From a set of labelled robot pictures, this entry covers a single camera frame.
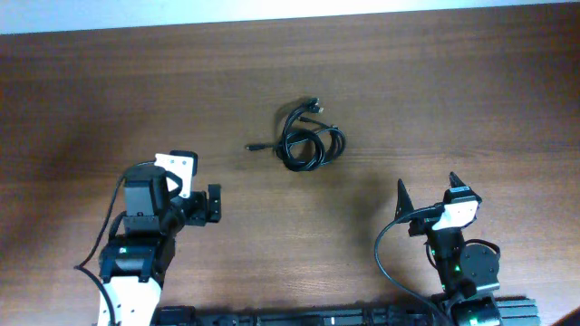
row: white wall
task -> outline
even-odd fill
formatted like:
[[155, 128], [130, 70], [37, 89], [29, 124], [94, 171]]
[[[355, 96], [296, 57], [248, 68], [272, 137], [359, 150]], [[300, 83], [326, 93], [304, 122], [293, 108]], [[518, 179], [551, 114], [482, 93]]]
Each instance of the white wall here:
[[560, 2], [574, 0], [0, 0], [0, 34]]

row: white bracket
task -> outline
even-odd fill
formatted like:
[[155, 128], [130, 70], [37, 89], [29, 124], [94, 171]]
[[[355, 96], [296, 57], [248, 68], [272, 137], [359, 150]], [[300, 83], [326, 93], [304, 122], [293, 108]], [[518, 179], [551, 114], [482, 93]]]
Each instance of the white bracket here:
[[[179, 196], [189, 198], [191, 194], [191, 181], [193, 180], [193, 167], [195, 166], [194, 158], [155, 154], [155, 165], [165, 168], [167, 171], [173, 172], [173, 174], [180, 177], [183, 182], [183, 187], [181, 188]], [[171, 191], [177, 188], [178, 185], [170, 178], [167, 178], [167, 187]]]
[[441, 214], [439, 222], [432, 229], [438, 231], [449, 227], [462, 227], [471, 223], [475, 219], [478, 205], [477, 200], [444, 205], [445, 211]]
[[[111, 298], [115, 321], [122, 326], [149, 326], [160, 301], [161, 287], [152, 278], [140, 283], [139, 276], [114, 276], [103, 284]], [[101, 294], [98, 326], [109, 326], [111, 320], [107, 302]]]

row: wood grain surface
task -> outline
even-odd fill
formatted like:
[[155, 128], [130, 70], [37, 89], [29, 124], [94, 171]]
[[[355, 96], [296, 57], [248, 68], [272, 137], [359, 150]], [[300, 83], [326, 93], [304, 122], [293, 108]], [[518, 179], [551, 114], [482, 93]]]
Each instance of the wood grain surface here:
[[[406, 300], [374, 238], [399, 177], [427, 206], [452, 170], [484, 199], [465, 236], [501, 246], [499, 294], [557, 321], [580, 305], [579, 22], [576, 4], [0, 36], [0, 324], [97, 321], [73, 265], [116, 177], [171, 149], [199, 154], [223, 218], [179, 233], [161, 304]], [[293, 173], [245, 150], [304, 96], [347, 135], [340, 159]], [[381, 255], [427, 295], [423, 241], [397, 226]]]

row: black cable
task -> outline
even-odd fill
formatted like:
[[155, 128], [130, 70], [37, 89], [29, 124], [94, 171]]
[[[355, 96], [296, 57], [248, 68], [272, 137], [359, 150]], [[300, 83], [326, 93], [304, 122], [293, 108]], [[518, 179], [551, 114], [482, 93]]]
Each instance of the black cable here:
[[[421, 209], [418, 209], [416, 211], [413, 211], [412, 214], [416, 214], [417, 212], [420, 212], [420, 211], [421, 211]], [[423, 297], [422, 295], [416, 293], [415, 291], [413, 291], [413, 290], [405, 287], [401, 283], [397, 282], [395, 279], [393, 279], [387, 273], [387, 271], [385, 271], [384, 267], [382, 267], [381, 259], [379, 258], [379, 245], [381, 244], [382, 237], [387, 233], [387, 231], [389, 231], [389, 229], [391, 229], [394, 225], [402, 222], [405, 218], [408, 218], [408, 216], [407, 215], [401, 216], [401, 217], [393, 220], [387, 226], [385, 226], [382, 229], [382, 231], [379, 233], [379, 235], [377, 236], [377, 239], [376, 239], [376, 241], [374, 243], [374, 260], [377, 262], [377, 265], [379, 265], [379, 269], [381, 270], [381, 272], [387, 277], [387, 279], [389, 281], [391, 281], [391, 283], [393, 283], [400, 290], [402, 290], [402, 291], [410, 294], [415, 299], [417, 299], [420, 302], [424, 303], [426, 306], [429, 307], [429, 309], [431, 309], [431, 312], [433, 312], [435, 314], [438, 314], [448, 325], [452, 325], [452, 322], [447, 317], [447, 315], [445, 313], [443, 313], [441, 311], [441, 309], [439, 309], [433, 302], [431, 302], [429, 299]]]
[[105, 301], [107, 302], [107, 306], [109, 307], [109, 315], [110, 315], [110, 320], [111, 320], [112, 325], [116, 325], [116, 323], [115, 323], [115, 311], [112, 308], [111, 298], [109, 297], [109, 294], [105, 291], [105, 288], [104, 288], [104, 286], [102, 286], [102, 283], [99, 281], [99, 279], [93, 273], [91, 273], [89, 270], [85, 269], [84, 266], [89, 261], [91, 261], [91, 258], [94, 256], [94, 253], [97, 251], [97, 248], [99, 247], [99, 243], [101, 242], [102, 235], [104, 235], [105, 229], [107, 228], [107, 224], [109, 224], [109, 219], [111, 218], [112, 208], [113, 208], [113, 205], [115, 204], [115, 199], [117, 198], [117, 193], [119, 192], [119, 187], [121, 186], [121, 183], [125, 179], [127, 171], [129, 171], [129, 169], [134, 168], [134, 167], [149, 165], [149, 164], [154, 164], [154, 163], [155, 163], [154, 161], [146, 161], [146, 162], [141, 162], [141, 163], [135, 164], [134, 166], [127, 168], [123, 172], [123, 174], [119, 177], [119, 179], [117, 179], [117, 184], [115, 185], [115, 190], [112, 192], [111, 203], [109, 204], [109, 209], [107, 210], [107, 216], [105, 216], [105, 220], [102, 222], [101, 231], [99, 232], [99, 235], [97, 235], [97, 240], [95, 241], [94, 246], [92, 247], [92, 249], [89, 252], [89, 254], [87, 255], [87, 257], [80, 264], [74, 266], [75, 270], [81, 271], [81, 272], [85, 273], [87, 276], [89, 276], [89, 278], [91, 278], [91, 280], [97, 285], [97, 288], [99, 288], [99, 291], [101, 292], [102, 296], [104, 297]]
[[[255, 144], [248, 145], [246, 149], [255, 151], [261, 149], [274, 148], [275, 154], [282, 160], [284, 165], [291, 171], [313, 171], [321, 166], [324, 166], [333, 160], [340, 157], [344, 152], [346, 146], [346, 136], [336, 126], [328, 126], [320, 121], [312, 120], [307, 117], [301, 117], [304, 113], [321, 113], [323, 108], [318, 105], [318, 99], [311, 99], [307, 103], [301, 104], [294, 109], [286, 119], [284, 128], [282, 129], [282, 137], [277, 144]], [[320, 127], [319, 130], [309, 129], [293, 129], [292, 125], [296, 120], [301, 122], [313, 123]], [[320, 134], [328, 132], [331, 138], [331, 145], [328, 150], [324, 148], [324, 144], [320, 139]], [[301, 160], [292, 155], [291, 149], [297, 144], [312, 141], [314, 144], [314, 154], [310, 160]]]
[[105, 299], [105, 302], [107, 303], [107, 308], [109, 309], [109, 324], [110, 325], [117, 325], [117, 323], [115, 322], [115, 311], [113, 310], [112, 307], [112, 301], [111, 298], [109, 297], [109, 294], [107, 294], [107, 291], [105, 290], [105, 287], [102, 286], [101, 281], [99, 281], [99, 279], [97, 278], [97, 276], [95, 276], [93, 273], [91, 273], [89, 270], [87, 270], [86, 268], [77, 265], [74, 266], [74, 269], [77, 271], [81, 271], [83, 273], [85, 273], [87, 276], [89, 276], [89, 278], [91, 279], [91, 281], [97, 285], [97, 288], [99, 288], [99, 291], [101, 291], [102, 297]]

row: cable connector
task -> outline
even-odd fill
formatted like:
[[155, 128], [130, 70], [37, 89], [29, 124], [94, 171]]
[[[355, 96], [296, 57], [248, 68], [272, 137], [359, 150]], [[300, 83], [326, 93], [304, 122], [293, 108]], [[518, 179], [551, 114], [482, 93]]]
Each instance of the cable connector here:
[[308, 112], [319, 114], [322, 113], [324, 108], [320, 106], [320, 100], [318, 98], [310, 99], [306, 104], [305, 107], [308, 109]]

